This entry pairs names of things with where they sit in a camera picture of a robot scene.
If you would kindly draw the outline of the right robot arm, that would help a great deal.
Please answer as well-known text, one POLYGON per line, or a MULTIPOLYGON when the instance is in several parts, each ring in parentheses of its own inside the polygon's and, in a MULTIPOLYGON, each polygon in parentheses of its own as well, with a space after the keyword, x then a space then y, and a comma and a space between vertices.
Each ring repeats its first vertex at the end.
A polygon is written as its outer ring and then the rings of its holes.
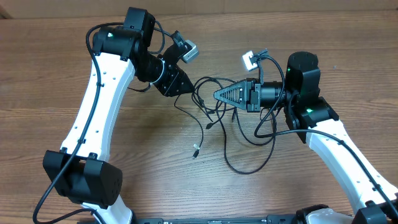
POLYGON ((390 184, 365 158, 349 137, 340 117, 320 96, 318 57, 295 52, 281 71, 281 82, 265 82, 261 67, 270 60, 266 50, 243 55, 246 68, 259 71, 258 78, 247 78, 214 92, 216 100, 247 112, 267 109, 269 114, 282 108, 286 131, 273 130, 268 137, 296 133, 326 164, 352 207, 344 215, 324 204, 297 210, 290 215, 269 215, 266 223, 397 223, 397 187, 390 184))

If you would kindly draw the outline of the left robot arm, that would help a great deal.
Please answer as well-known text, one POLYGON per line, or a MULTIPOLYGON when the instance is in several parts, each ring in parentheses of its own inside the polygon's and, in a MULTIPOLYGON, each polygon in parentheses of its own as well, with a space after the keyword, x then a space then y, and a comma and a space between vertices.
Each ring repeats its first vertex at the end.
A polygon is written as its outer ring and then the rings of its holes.
POLYGON ((130 83, 146 82, 166 97, 194 91, 178 62, 193 61, 197 46, 174 32, 170 47, 149 51, 152 34, 161 30, 147 10, 130 7, 123 22, 99 24, 87 32, 92 67, 83 101, 60 149, 44 155, 49 189, 81 205, 98 223, 136 222, 121 198, 123 173, 109 163, 114 125, 130 83))

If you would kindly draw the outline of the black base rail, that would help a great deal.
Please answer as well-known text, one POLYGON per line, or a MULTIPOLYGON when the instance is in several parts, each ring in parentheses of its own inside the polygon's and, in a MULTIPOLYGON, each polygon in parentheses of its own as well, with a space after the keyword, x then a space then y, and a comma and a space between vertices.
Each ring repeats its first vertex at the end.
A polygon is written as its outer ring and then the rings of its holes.
POLYGON ((331 208, 321 208, 308 213, 299 210, 296 214, 268 215, 255 218, 188 218, 188 219, 162 219, 162 218, 137 218, 133 214, 130 223, 138 224, 297 224, 297 223, 352 223, 353 216, 338 213, 331 208))

